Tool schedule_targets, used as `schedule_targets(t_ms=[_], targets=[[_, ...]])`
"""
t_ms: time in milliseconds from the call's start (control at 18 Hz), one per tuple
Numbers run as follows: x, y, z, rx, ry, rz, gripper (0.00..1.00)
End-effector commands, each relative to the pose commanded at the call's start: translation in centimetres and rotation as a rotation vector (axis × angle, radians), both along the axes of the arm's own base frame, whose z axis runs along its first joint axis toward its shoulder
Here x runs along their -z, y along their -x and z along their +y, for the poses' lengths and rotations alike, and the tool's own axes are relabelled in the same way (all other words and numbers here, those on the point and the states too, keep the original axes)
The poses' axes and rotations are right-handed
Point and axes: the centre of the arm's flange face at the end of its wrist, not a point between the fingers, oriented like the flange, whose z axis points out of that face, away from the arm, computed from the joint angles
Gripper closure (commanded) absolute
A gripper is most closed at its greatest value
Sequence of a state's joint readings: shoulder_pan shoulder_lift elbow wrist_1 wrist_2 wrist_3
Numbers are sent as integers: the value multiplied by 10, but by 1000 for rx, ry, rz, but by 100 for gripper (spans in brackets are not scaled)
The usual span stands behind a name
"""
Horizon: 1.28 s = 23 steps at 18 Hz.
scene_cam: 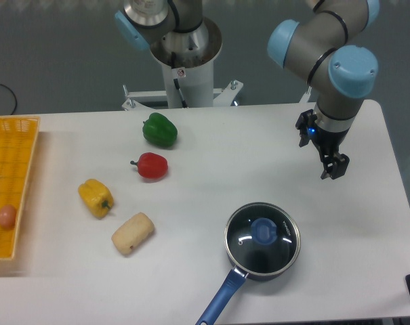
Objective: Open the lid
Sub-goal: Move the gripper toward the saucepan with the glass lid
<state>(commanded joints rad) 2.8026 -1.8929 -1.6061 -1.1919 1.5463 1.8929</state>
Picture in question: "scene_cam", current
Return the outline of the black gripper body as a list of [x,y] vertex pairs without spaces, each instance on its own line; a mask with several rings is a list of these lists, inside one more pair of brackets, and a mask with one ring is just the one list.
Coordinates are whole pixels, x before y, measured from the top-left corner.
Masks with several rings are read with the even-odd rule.
[[340,132],[330,132],[316,126],[312,134],[312,143],[318,150],[320,159],[334,157],[335,154],[340,154],[340,144],[348,132],[348,129]]

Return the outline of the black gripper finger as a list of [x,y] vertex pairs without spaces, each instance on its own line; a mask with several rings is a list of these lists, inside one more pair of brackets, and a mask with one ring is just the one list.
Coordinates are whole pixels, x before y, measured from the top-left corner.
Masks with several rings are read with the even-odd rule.
[[306,146],[310,141],[309,130],[314,129],[315,113],[314,110],[307,110],[300,114],[295,128],[299,131],[299,147]]
[[321,179],[337,179],[345,175],[349,165],[349,157],[338,151],[333,151],[330,155],[322,154],[321,162],[323,164]]

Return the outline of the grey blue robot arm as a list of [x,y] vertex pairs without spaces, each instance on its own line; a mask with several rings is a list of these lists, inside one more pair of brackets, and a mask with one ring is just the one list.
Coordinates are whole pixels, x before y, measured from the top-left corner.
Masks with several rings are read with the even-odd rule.
[[[319,93],[316,106],[299,116],[300,145],[313,144],[322,178],[345,174],[349,158],[339,151],[364,99],[373,89],[376,57],[350,44],[380,10],[378,1],[311,1],[307,24],[285,20],[272,32],[268,56]],[[163,71],[171,108],[228,105],[233,95],[213,92],[213,63],[222,48],[217,25],[200,1],[126,1],[115,23],[134,48],[149,51]]]

